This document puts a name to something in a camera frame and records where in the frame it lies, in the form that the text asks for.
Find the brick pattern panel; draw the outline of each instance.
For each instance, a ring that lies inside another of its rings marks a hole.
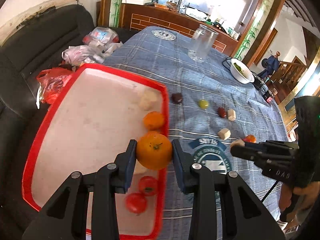
[[[192,35],[195,33],[193,30],[188,29],[183,26],[180,26],[180,25],[177,25],[177,24],[173,24],[173,23],[159,20],[159,19],[152,18],[152,17],[146,17],[146,16],[139,15],[139,14],[132,14],[131,23],[130,23],[130,30],[134,29],[134,30],[141,31],[148,26],[163,27],[168,30],[172,30],[172,31],[176,31],[178,33],[181,33],[181,34],[183,34],[187,37],[190,37],[190,38],[192,38]],[[226,45],[223,44],[222,42],[216,40],[212,47],[223,53],[223,51],[226,48]]]

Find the black sofa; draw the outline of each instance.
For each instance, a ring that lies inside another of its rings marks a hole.
[[[69,5],[34,18],[0,47],[0,239],[21,239],[37,215],[21,196],[21,178],[48,105],[36,107],[41,70],[57,66],[68,46],[94,28],[84,7]]]

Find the sofa backrest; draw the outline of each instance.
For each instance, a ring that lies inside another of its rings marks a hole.
[[[0,47],[0,203],[5,171],[25,126],[37,112],[36,76],[57,66],[62,51],[81,45],[93,28],[84,7],[68,5],[32,19]]]

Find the wooden cabinet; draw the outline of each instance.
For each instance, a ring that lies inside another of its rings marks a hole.
[[[148,26],[158,26],[177,31],[190,38],[199,27],[199,24],[204,24],[187,15],[135,4],[123,4],[120,20],[120,27],[122,28],[143,30]],[[219,33],[212,47],[230,56],[236,48],[238,41],[210,25],[207,26]]]

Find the red tray rim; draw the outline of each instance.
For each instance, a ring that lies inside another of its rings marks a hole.
[[[22,190],[22,197],[23,199],[32,206],[35,210],[40,211],[41,207],[35,202],[35,200],[32,197],[31,193],[31,184],[32,184],[32,177],[36,165],[36,160],[40,151],[40,147],[42,144],[42,141],[44,139],[44,136],[50,126],[50,123],[59,108],[61,102],[63,101],[64,97],[74,84],[74,82],[77,80],[77,78],[81,75],[81,73],[87,69],[97,69],[101,70],[107,73],[111,73],[132,81],[135,81],[137,83],[146,85],[148,87],[151,87],[153,89],[159,90],[161,92],[161,95],[163,97],[163,104],[162,104],[162,114],[165,117],[165,124],[162,128],[162,134],[165,136],[168,136],[168,129],[169,129],[169,96],[167,92],[167,88],[165,85],[148,79],[146,77],[140,76],[135,73],[131,73],[125,70],[116,69],[111,66],[104,66],[101,64],[83,64],[72,76],[72,78],[69,80],[69,82],[66,84],[64,89],[60,92],[58,95],[56,101],[50,106],[47,114],[45,115],[39,130],[36,134],[36,137],[32,143],[31,149],[28,154],[28,158],[23,170],[22,175],[22,182],[21,182],[21,190]],[[157,205],[156,205],[156,214],[155,214],[155,224],[153,227],[153,230],[150,235],[147,236],[133,236],[133,235],[120,235],[120,239],[122,240],[147,240],[147,239],[155,239],[161,230],[162,227],[162,215],[163,215],[163,209],[164,209],[164,194],[165,194],[165,186],[166,186],[166,169],[162,169],[158,172],[158,195],[157,195]]]

